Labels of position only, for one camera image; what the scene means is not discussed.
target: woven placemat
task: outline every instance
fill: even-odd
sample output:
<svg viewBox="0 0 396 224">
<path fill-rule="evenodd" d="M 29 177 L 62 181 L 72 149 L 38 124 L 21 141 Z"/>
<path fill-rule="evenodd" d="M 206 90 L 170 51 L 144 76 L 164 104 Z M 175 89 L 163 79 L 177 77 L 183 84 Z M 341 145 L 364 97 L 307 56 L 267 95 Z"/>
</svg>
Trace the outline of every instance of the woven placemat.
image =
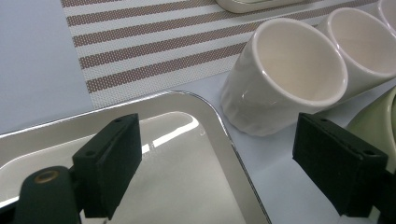
<svg viewBox="0 0 396 224">
<path fill-rule="evenodd" d="M 102 108 L 231 70 L 264 21 L 316 25 L 339 7 L 377 0 L 305 0 L 233 14 L 215 0 L 62 0 L 92 103 Z"/>
</svg>

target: screw hole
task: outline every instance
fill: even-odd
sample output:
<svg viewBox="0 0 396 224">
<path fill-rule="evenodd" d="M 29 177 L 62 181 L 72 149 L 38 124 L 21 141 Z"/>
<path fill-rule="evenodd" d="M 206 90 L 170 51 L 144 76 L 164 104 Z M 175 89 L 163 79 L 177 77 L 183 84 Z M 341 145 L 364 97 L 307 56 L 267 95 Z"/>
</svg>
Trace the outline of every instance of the screw hole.
<svg viewBox="0 0 396 224">
<path fill-rule="evenodd" d="M 45 184 L 58 177 L 59 171 L 46 171 L 35 177 L 37 184 Z"/>
<path fill-rule="evenodd" d="M 87 151 L 87 152 L 85 153 L 86 156 L 93 156 L 94 154 L 95 154 L 94 151 Z"/>
<path fill-rule="evenodd" d="M 364 150 L 363 152 L 364 152 L 364 154 L 369 155 L 369 156 L 374 156 L 375 155 L 375 153 L 373 151 L 370 151 L 370 150 Z"/>
</svg>

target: brown stripe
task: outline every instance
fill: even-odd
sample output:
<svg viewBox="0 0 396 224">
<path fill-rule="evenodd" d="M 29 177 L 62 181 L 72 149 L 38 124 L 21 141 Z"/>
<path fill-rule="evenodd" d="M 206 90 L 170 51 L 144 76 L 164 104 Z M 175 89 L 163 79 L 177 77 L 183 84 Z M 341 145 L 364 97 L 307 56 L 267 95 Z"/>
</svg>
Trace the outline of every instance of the brown stripe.
<svg viewBox="0 0 396 224">
<path fill-rule="evenodd" d="M 215 31 L 200 33 L 197 35 L 187 35 L 127 49 L 118 49 L 110 52 L 94 54 L 80 58 L 79 64 L 81 65 L 81 68 L 84 69 L 94 67 L 100 64 L 114 63 L 117 61 L 131 59 L 142 55 L 162 52 L 169 49 L 178 49 L 188 45 L 204 43 L 206 41 L 220 39 L 227 36 L 253 32 L 261 23 L 261 21 L 257 21 L 249 24 L 243 24 Z"/>
<path fill-rule="evenodd" d="M 62 7 L 78 7 L 106 2 L 119 2 L 122 0 L 62 0 Z"/>
<path fill-rule="evenodd" d="M 318 1 L 323 1 L 323 0 L 304 1 L 304 5 L 313 3 L 313 2 L 318 2 Z M 130 37 L 130 36 L 134 36 L 134 35 L 145 35 L 145 34 L 165 31 L 165 30 L 176 29 L 176 28 L 180 28 L 180 27 L 187 27 L 187 26 L 192 26 L 192 25 L 197 25 L 197 24 L 208 23 L 208 22 L 212 22 L 212 21 L 221 21 L 221 20 L 226 20 L 226 19 L 230 19 L 230 18 L 242 17 L 242 16 L 246 16 L 246 15 L 261 13 L 264 11 L 276 10 L 277 8 L 281 8 L 281 7 L 267 8 L 262 11 L 254 11 L 254 12 L 245 13 L 245 14 L 234 14 L 234 13 L 231 13 L 228 11 L 214 12 L 214 13 L 209 13 L 209 14 L 205 14 L 205 15 L 175 19 L 175 20 L 170 20 L 170 21 L 159 21 L 159 22 L 154 22 L 154 23 L 150 23 L 150 24 L 124 27 L 124 28 L 120 28 L 120 29 L 103 31 L 103 32 L 98 32 L 98 33 L 93 33 L 93 34 L 77 35 L 77 36 L 73 37 L 73 41 L 74 41 L 76 47 L 80 47 L 80 46 L 84 46 L 84 45 L 90 45 L 90 44 L 101 43 L 101 42 L 106 42 L 106 41 L 110 41 L 110 40 Z"/>
<path fill-rule="evenodd" d="M 190 0 L 190 1 L 182 1 L 175 3 L 165 3 L 155 6 L 147 6 L 147 7 L 132 7 L 125 8 L 119 10 L 98 12 L 92 14 L 85 15 L 77 15 L 67 17 L 67 23 L 69 26 L 76 26 L 100 21 L 114 21 L 124 18 L 137 17 L 137 16 L 145 16 L 150 14 L 168 12 L 168 11 L 176 11 L 186 8 L 194 8 L 194 7 L 204 7 L 215 5 L 215 0 Z"/>
<path fill-rule="evenodd" d="M 232 45 L 222 49 L 213 49 L 204 53 L 194 54 L 188 57 L 174 59 L 172 61 L 155 63 L 144 67 L 139 67 L 126 72 L 121 72 L 107 77 L 99 77 L 88 80 L 87 87 L 89 93 L 105 90 L 133 81 L 154 77 L 159 74 L 169 73 L 183 68 L 191 67 L 196 64 L 207 63 L 210 61 L 226 58 L 239 54 L 246 43 Z"/>
</svg>

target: table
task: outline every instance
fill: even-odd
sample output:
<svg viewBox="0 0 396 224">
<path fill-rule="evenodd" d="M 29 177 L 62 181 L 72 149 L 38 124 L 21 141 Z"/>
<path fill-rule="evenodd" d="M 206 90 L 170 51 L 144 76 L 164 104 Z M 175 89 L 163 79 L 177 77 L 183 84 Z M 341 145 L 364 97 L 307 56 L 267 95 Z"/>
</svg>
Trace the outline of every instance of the table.
<svg viewBox="0 0 396 224">
<path fill-rule="evenodd" d="M 0 3 L 0 133 L 95 109 L 63 13 L 59 2 L 50 0 Z M 340 219 L 292 160 L 295 125 L 267 137 L 254 137 L 240 133 L 228 122 L 219 106 L 220 88 L 227 74 L 163 91 L 190 91 L 217 109 L 272 222 L 371 223 L 364 218 Z M 345 126 L 358 111 L 395 85 L 396 80 L 392 80 L 320 115 Z"/>
</svg>

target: metal tray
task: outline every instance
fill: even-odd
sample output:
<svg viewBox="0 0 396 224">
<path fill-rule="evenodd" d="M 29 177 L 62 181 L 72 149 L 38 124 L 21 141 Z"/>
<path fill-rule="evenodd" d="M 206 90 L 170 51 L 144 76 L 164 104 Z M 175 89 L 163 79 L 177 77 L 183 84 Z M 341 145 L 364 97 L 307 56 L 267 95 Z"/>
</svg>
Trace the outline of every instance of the metal tray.
<svg viewBox="0 0 396 224">
<path fill-rule="evenodd" d="M 214 108 L 167 92 L 0 135 L 0 207 L 36 170 L 71 156 L 111 120 L 138 113 L 143 160 L 107 223 L 271 223 Z M 96 218 L 83 223 L 104 223 Z"/>
</svg>

